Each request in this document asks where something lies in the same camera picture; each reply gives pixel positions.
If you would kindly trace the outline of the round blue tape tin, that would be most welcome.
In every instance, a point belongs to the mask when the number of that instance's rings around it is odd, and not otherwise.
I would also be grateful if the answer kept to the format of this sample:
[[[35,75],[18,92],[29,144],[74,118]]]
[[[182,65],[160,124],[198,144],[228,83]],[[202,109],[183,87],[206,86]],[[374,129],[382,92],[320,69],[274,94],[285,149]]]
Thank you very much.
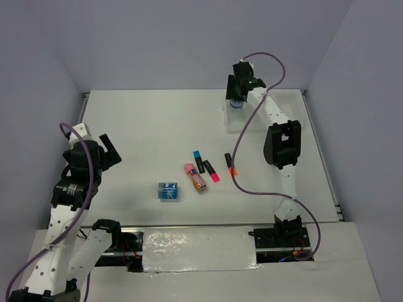
[[[229,105],[230,105],[231,108],[234,108],[234,109],[242,109],[243,106],[244,106],[244,101],[231,99],[229,101]]]

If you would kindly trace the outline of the blue tape roll pack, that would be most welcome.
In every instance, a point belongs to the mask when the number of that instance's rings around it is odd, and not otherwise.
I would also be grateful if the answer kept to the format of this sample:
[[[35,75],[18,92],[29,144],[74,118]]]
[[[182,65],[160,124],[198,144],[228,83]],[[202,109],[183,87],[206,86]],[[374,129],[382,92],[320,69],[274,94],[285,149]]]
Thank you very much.
[[[178,183],[177,182],[159,182],[157,186],[157,197],[160,201],[177,201],[178,200]]]

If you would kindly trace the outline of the orange highlighter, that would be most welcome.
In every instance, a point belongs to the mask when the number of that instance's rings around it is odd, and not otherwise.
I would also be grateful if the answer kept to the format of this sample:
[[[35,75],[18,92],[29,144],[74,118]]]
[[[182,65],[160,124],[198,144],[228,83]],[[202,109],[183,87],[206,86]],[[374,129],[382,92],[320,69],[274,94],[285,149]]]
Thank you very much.
[[[227,169],[229,171],[229,174],[236,176],[237,175],[237,170],[236,170],[235,167],[232,166],[231,154],[230,153],[225,153],[224,157],[225,157],[225,161],[226,161],[226,164],[227,164]]]

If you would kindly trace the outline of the blue highlighter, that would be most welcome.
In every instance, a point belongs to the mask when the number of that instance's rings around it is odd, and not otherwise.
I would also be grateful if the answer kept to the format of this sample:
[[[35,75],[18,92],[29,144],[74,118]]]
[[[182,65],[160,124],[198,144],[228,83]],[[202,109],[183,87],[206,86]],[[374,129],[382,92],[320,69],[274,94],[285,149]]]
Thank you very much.
[[[193,156],[200,174],[205,173],[205,166],[198,150],[193,151]]]

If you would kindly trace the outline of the pink highlighter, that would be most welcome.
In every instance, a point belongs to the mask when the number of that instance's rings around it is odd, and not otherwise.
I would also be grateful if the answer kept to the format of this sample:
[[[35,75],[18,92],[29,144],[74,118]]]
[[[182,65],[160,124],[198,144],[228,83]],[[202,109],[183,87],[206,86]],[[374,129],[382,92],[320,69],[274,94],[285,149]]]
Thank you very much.
[[[207,172],[209,173],[210,177],[214,182],[218,182],[220,180],[218,174],[216,173],[215,169],[212,167],[211,163],[208,160],[203,161],[203,165]]]

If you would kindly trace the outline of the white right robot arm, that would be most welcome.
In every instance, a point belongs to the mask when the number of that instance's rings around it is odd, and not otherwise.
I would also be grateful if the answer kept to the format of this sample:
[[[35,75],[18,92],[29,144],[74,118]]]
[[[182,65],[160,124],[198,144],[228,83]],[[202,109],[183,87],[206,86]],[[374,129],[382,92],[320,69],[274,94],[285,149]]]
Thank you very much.
[[[274,213],[274,240],[278,245],[288,246],[302,232],[300,210],[294,201],[297,196],[295,171],[301,153],[302,126],[278,107],[263,80],[254,76],[252,63],[240,61],[232,68],[226,99],[233,108],[241,109],[247,104],[252,110],[257,110],[256,117],[267,129],[263,155],[281,186],[281,199],[276,203]]]

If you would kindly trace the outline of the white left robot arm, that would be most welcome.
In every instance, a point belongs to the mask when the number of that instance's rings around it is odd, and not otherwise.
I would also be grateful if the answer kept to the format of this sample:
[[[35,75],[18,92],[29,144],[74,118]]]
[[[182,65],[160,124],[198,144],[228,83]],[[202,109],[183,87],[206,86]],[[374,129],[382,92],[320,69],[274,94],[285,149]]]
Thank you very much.
[[[80,288],[105,250],[118,250],[123,235],[118,221],[99,219],[81,248],[74,245],[83,218],[98,192],[104,171],[122,158],[108,135],[101,144],[90,135],[78,140],[69,136],[71,147],[63,153],[67,166],[53,188],[51,216],[43,249],[28,261],[33,272],[23,288],[8,291],[7,301],[79,301]]]

